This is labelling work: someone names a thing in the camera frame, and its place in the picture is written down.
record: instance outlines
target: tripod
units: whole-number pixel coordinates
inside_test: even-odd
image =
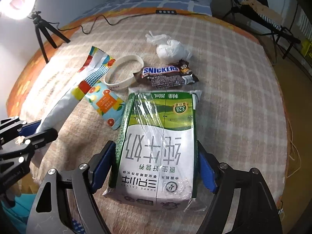
[[[49,60],[48,60],[48,57],[46,55],[46,51],[44,50],[44,46],[43,46],[43,42],[42,42],[39,30],[43,33],[43,35],[46,37],[48,42],[55,49],[57,48],[57,45],[55,44],[54,40],[52,39],[52,37],[48,33],[47,29],[49,29],[51,32],[53,32],[56,36],[60,37],[66,43],[69,43],[70,40],[68,38],[66,38],[63,34],[61,34],[56,28],[51,26],[51,24],[49,24],[47,21],[43,20],[39,16],[40,13],[41,13],[41,11],[34,11],[31,14],[31,18],[32,18],[32,21],[33,21],[33,23],[35,25],[35,31],[36,31],[37,39],[38,39],[38,42],[39,42],[39,45],[40,45],[40,48],[41,48],[41,51],[42,51],[42,55],[43,55],[44,60],[46,61],[46,63],[48,63]]]

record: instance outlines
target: colorful food packet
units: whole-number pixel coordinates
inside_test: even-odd
[[[104,83],[97,81],[85,95],[85,98],[112,129],[119,128],[126,103],[108,89]]]
[[[107,53],[92,46],[85,63],[63,88],[51,107],[46,110],[36,133],[50,128],[54,128],[59,132],[76,105],[83,99],[93,85],[107,73],[114,62],[115,59]],[[36,167],[40,167],[40,163],[50,145],[51,143],[48,143],[46,146],[35,151],[32,162]]]
[[[105,197],[147,209],[195,208],[200,96],[199,90],[129,95]]]
[[[133,75],[138,83],[151,85],[158,89],[198,82],[198,78],[188,65],[187,61],[179,60],[179,62],[169,63],[163,68],[144,67]]]

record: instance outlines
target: blue gripper pad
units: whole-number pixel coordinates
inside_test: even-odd
[[[204,186],[209,189],[210,192],[216,192],[215,173],[202,153],[199,153],[199,172]]]
[[[92,193],[95,193],[98,189],[100,189],[103,186],[108,171],[110,170],[110,167],[112,165],[112,156],[115,154],[115,148],[116,144],[112,142],[110,147],[100,160],[99,164],[97,165],[93,173],[93,182],[91,185]]]
[[[18,135],[27,137],[27,136],[34,134],[38,126],[40,125],[40,123],[41,123],[41,120],[38,120],[35,122],[31,122],[29,124],[23,125]]]

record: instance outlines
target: plaid blanket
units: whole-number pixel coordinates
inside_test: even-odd
[[[190,67],[200,82],[183,86],[182,90],[203,91],[196,109],[198,140],[220,162],[235,169],[259,168],[277,201],[284,188],[287,132],[275,73],[262,46],[218,24],[180,15],[136,17],[116,26],[97,21],[90,35],[77,31],[69,44],[57,50],[25,100],[21,119],[31,122],[43,116],[84,63],[92,45],[114,58],[137,54],[146,66],[164,66],[157,57],[156,47],[146,43],[145,34],[149,30],[155,35],[168,34],[193,52]],[[115,73],[113,80],[125,79],[136,70],[136,64],[128,64]],[[127,90],[116,93],[127,100]],[[118,130],[112,130],[83,99],[51,144],[40,168],[31,167],[35,181],[40,183],[50,168],[70,170],[87,162],[107,140],[116,141],[117,136]],[[102,196],[107,182],[95,194],[95,200],[113,233],[196,233],[207,213],[207,209],[177,213],[148,211],[119,204]],[[212,197],[200,183],[198,198],[207,208]],[[233,225],[238,198],[236,192],[225,232]],[[69,199],[74,208],[72,194]],[[76,212],[73,217],[79,220],[77,215]]]

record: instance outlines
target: white plastic bag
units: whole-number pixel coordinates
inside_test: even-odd
[[[152,45],[158,45],[156,52],[159,59],[166,63],[174,63],[179,60],[189,61],[192,53],[186,49],[186,47],[177,40],[171,39],[170,36],[166,34],[153,35],[151,31],[146,34],[146,41]]]

